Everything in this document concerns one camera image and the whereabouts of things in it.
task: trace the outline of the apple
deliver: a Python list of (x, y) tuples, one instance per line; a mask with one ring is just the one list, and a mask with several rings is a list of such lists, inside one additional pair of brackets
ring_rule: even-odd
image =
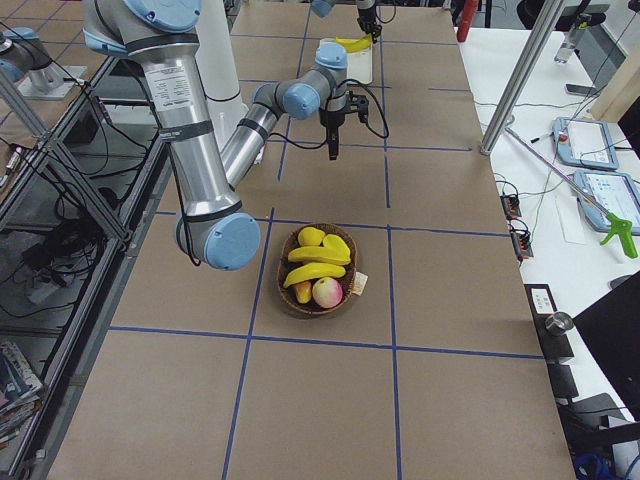
[(331, 277), (323, 277), (313, 284), (313, 300), (322, 308), (333, 308), (342, 301), (342, 286)]

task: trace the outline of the green object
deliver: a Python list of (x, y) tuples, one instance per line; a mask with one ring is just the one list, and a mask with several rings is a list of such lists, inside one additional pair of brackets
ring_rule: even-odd
[(623, 220), (618, 218), (613, 213), (607, 213), (607, 220), (611, 222), (611, 229), (604, 240), (600, 242), (600, 245), (604, 245), (613, 238), (614, 235), (620, 237), (620, 243), (622, 244), (622, 250), (624, 254), (629, 258), (637, 258), (638, 252), (636, 246), (633, 243), (633, 237), (631, 236), (631, 222), (629, 220)]

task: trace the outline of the brown bowl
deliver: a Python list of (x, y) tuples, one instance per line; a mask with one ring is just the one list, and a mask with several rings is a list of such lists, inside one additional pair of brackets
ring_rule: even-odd
[[(343, 291), (342, 301), (333, 308), (322, 308), (313, 300), (311, 300), (309, 303), (301, 305), (296, 301), (296, 296), (295, 296), (295, 293), (293, 292), (293, 289), (283, 288), (282, 286), (289, 272), (294, 268), (298, 268), (301, 265), (299, 263), (290, 262), (288, 258), (289, 258), (289, 252), (291, 252), (291, 250), (298, 248), (300, 246), (300, 244), (298, 243), (298, 233), (300, 232), (300, 230), (302, 230), (305, 227), (315, 227), (315, 228), (319, 228), (326, 234), (333, 233), (335, 235), (339, 235), (351, 250), (351, 263), (349, 263), (348, 265), (344, 265), (344, 268), (347, 271), (347, 273), (342, 278), (336, 278), (336, 280), (342, 286), (342, 291)], [(351, 298), (352, 291), (353, 291), (353, 282), (356, 276), (357, 256), (358, 256), (358, 252), (356, 249), (356, 244), (353, 241), (353, 238), (351, 238), (351, 236), (341, 228), (336, 227), (335, 225), (330, 223), (311, 223), (309, 225), (301, 226), (297, 230), (294, 230), (293, 232), (291, 232), (291, 235), (289, 235), (286, 242), (284, 243), (284, 247), (282, 248), (282, 256), (280, 257), (280, 262), (278, 264), (278, 274), (277, 274), (278, 291), (280, 292), (280, 296), (289, 307), (291, 307), (293, 310), (295, 310), (298, 313), (303, 313), (305, 315), (319, 316), (319, 315), (326, 315), (327, 313), (330, 313), (330, 312), (335, 312), (337, 309), (339, 309), (345, 303), (347, 303), (349, 298)]]

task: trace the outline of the wicker basket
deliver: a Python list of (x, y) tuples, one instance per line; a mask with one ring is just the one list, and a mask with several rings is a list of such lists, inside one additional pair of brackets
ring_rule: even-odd
[[(351, 249), (351, 263), (349, 263), (349, 265), (344, 266), (347, 273), (345, 274), (344, 277), (336, 279), (338, 280), (338, 282), (340, 282), (340, 285), (342, 286), (342, 291), (344, 292), (344, 296), (342, 297), (342, 301), (333, 308), (322, 308), (319, 305), (317, 305), (313, 300), (311, 300), (309, 303), (301, 305), (296, 301), (295, 293), (291, 288), (282, 287), (282, 285), (284, 284), (284, 280), (289, 274), (289, 272), (301, 265), (299, 263), (289, 262), (288, 257), (289, 257), (289, 252), (291, 252), (291, 250), (298, 248), (300, 246), (300, 244), (298, 243), (298, 233), (300, 232), (300, 230), (302, 230), (305, 227), (315, 227), (315, 228), (319, 228), (320, 230), (324, 231), (327, 234), (333, 233), (335, 235), (339, 235), (340, 237), (342, 237), (342, 239)], [(280, 292), (280, 296), (282, 297), (284, 302), (287, 305), (289, 305), (289, 307), (291, 307), (293, 310), (295, 310), (298, 313), (303, 313), (305, 315), (310, 315), (310, 316), (319, 316), (319, 315), (326, 315), (327, 313), (330, 313), (330, 312), (335, 312), (337, 309), (342, 307), (352, 295), (353, 282), (356, 275), (357, 256), (358, 256), (358, 252), (356, 250), (355, 242), (353, 241), (351, 236), (341, 228), (338, 228), (335, 225), (332, 225), (330, 223), (313, 223), (310, 225), (303, 225), (297, 230), (291, 232), (291, 235), (289, 235), (289, 238), (287, 238), (287, 241), (285, 242), (284, 247), (282, 249), (282, 256), (280, 257), (280, 262), (278, 265), (278, 275), (277, 275), (278, 291)]]

